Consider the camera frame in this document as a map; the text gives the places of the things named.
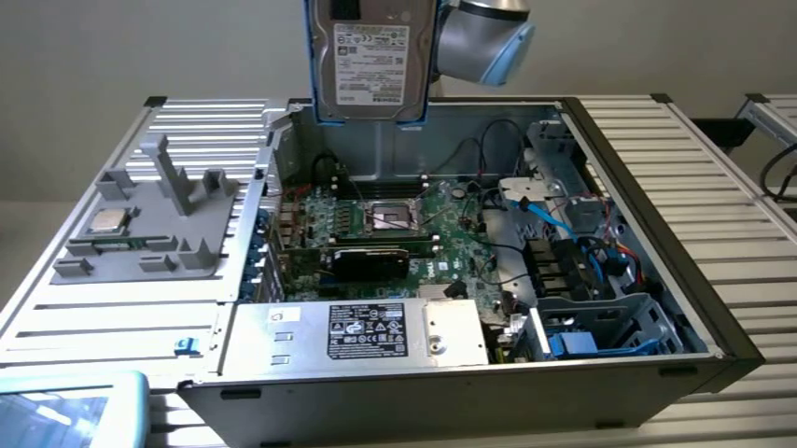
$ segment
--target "barcode sticker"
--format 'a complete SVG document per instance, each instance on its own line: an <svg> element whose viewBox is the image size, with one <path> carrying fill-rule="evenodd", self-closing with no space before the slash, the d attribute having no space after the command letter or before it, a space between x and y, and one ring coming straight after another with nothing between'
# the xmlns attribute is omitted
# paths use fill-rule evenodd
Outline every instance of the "barcode sticker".
<svg viewBox="0 0 797 448"><path fill-rule="evenodd" d="M339 105L402 105L408 26L335 24Z"/></svg>

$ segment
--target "blue latch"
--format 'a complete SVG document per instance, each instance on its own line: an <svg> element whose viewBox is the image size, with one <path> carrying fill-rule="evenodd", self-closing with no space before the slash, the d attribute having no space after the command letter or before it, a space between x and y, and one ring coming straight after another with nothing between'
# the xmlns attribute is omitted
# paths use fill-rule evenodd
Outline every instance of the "blue latch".
<svg viewBox="0 0 797 448"><path fill-rule="evenodd" d="M183 338L175 343L175 356L199 355L197 338Z"/></svg>

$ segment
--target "warning symbol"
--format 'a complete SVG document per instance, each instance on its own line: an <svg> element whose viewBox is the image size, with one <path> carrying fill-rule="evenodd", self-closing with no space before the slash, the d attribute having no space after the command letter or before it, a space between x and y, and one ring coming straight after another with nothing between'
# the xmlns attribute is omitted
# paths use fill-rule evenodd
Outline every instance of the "warning symbol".
<svg viewBox="0 0 797 448"><path fill-rule="evenodd" d="M363 330L364 330L364 327L361 325L360 320L357 320L356 322L351 322L348 325L345 325L345 332L348 334L361 334Z"/></svg>

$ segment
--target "motherboard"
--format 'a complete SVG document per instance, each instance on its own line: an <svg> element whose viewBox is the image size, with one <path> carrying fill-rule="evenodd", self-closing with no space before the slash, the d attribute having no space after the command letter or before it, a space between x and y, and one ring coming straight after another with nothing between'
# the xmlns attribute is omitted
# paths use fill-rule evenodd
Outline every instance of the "motherboard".
<svg viewBox="0 0 797 448"><path fill-rule="evenodd" d="M443 180L414 197L363 200L296 191L273 226L287 301L466 297L492 312L500 287L478 189Z"/></svg>

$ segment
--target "cpu socket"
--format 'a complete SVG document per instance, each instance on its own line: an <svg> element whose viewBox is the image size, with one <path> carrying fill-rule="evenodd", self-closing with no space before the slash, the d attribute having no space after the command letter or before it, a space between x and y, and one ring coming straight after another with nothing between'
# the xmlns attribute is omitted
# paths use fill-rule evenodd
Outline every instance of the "cpu socket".
<svg viewBox="0 0 797 448"><path fill-rule="evenodd" d="M416 231L418 215L412 201L372 202L365 205L364 228L372 231Z"/></svg>

